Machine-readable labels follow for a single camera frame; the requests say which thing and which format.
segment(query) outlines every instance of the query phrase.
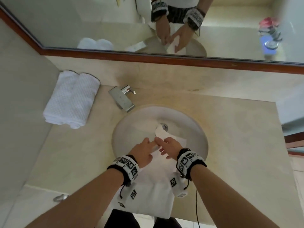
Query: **rolled towel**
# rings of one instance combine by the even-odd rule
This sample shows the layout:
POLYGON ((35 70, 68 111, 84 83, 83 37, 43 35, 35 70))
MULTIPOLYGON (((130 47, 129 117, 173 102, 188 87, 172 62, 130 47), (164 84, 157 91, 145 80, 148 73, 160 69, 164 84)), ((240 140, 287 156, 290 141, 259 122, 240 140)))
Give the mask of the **rolled towel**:
POLYGON ((72 129, 86 124, 99 86, 100 81, 96 77, 88 73, 79 75, 65 112, 65 123, 72 129))
POLYGON ((78 77, 78 73, 70 70, 65 70, 59 74, 53 94, 43 112, 46 122, 57 125, 65 123, 65 111, 78 77))

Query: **bracelet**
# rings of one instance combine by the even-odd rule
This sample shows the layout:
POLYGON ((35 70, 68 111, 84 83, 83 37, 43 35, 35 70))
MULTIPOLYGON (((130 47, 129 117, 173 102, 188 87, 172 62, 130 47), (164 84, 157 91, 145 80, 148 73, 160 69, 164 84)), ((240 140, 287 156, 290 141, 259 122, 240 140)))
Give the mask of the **bracelet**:
POLYGON ((197 8, 192 8, 187 11, 183 22, 188 23, 189 27, 196 31, 202 25, 205 16, 206 14, 203 11, 197 8))
POLYGON ((116 158, 112 165, 108 169, 117 169, 122 172, 124 176, 124 182, 122 185, 130 186, 134 180, 137 178, 139 173, 139 167, 137 161, 132 155, 124 155, 122 157, 116 158))
POLYGON ((152 11, 151 11, 151 21, 155 22, 163 15, 169 15, 168 5, 164 0, 154 0, 151 2, 152 11))
POLYGON ((182 178, 192 181, 190 172, 193 166, 200 164, 207 167, 204 159, 190 149, 181 149, 177 156, 176 168, 182 178))

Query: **marble countertop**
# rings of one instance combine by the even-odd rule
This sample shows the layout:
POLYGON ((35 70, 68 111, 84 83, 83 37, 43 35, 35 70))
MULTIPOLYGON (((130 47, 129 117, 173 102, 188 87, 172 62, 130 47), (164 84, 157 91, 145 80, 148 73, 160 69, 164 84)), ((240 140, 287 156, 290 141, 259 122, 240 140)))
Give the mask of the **marble countertop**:
MULTIPOLYGON (((111 88, 101 86, 84 127, 52 126, 28 185, 71 194, 106 170, 115 158, 112 132, 127 115, 108 94, 111 88)), ((144 89, 128 97, 136 107, 159 105, 191 116, 208 138, 211 171, 278 226, 303 227, 275 103, 144 89)), ((196 221, 193 183, 188 192, 174 200, 171 215, 196 221)), ((198 216, 201 223, 213 224, 200 197, 198 216)))

